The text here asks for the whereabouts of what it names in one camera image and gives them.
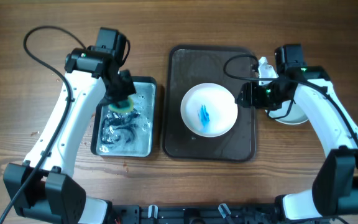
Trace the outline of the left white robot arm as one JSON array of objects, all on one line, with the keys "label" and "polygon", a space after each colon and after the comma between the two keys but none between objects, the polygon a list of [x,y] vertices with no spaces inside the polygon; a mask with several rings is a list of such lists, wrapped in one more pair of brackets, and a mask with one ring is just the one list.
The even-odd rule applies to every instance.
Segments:
[{"label": "left white robot arm", "polygon": [[121,70],[128,51],[93,47],[67,56],[62,91],[40,139],[23,163],[8,164],[3,181],[10,209],[21,217],[49,223],[108,223],[112,203],[87,196],[73,179],[78,148],[86,131],[85,118],[104,105],[129,106],[135,93],[128,70]]}]

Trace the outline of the white plate blue streak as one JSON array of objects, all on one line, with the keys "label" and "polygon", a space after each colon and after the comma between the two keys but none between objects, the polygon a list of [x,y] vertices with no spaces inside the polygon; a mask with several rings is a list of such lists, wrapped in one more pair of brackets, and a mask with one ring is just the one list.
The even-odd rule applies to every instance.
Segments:
[{"label": "white plate blue streak", "polygon": [[226,134],[236,123],[238,113],[232,93],[215,83],[202,83],[190,88],[180,105],[185,126],[206,138]]}]

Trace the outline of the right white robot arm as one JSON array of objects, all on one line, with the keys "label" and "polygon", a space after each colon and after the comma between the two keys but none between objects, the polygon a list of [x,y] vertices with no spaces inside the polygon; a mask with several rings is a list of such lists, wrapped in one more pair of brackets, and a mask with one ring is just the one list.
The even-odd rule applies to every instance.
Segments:
[{"label": "right white robot arm", "polygon": [[292,67],[277,78],[246,78],[236,103],[272,111],[284,101],[309,119],[326,156],[311,189],[281,198],[287,220],[358,214],[358,127],[322,67]]}]

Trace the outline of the green yellow sponge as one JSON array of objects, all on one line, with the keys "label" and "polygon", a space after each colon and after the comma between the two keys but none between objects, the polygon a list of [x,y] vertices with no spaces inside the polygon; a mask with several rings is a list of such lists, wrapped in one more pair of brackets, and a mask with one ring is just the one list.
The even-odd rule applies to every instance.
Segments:
[{"label": "green yellow sponge", "polygon": [[108,105],[108,109],[115,113],[129,113],[134,109],[134,101],[128,97],[125,100]]}]

